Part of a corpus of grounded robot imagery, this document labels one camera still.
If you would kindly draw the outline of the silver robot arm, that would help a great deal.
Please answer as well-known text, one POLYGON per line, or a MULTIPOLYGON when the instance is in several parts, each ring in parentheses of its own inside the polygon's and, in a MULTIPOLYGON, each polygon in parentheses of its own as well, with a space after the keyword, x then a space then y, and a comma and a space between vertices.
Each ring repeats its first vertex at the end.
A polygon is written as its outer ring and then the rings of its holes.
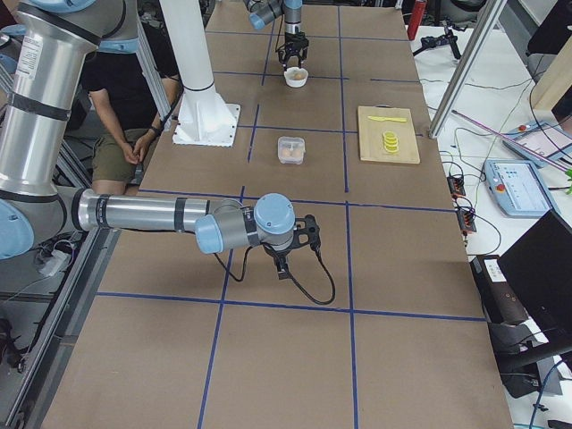
POLYGON ((8 259, 73 230, 96 228, 191 233, 217 254, 262 246, 283 279, 288 254, 321 247, 314 216, 299 218, 283 195, 253 206, 232 199, 139 198, 57 187, 54 172, 86 56, 135 51, 133 1, 23 1, 26 27, 1 130, 1 256, 8 259))
POLYGON ((281 19, 283 43, 275 47, 279 63, 286 71, 292 58, 302 68, 307 59, 309 41, 302 30, 302 6, 300 0, 245 0, 243 2, 252 27, 261 30, 271 22, 281 19))

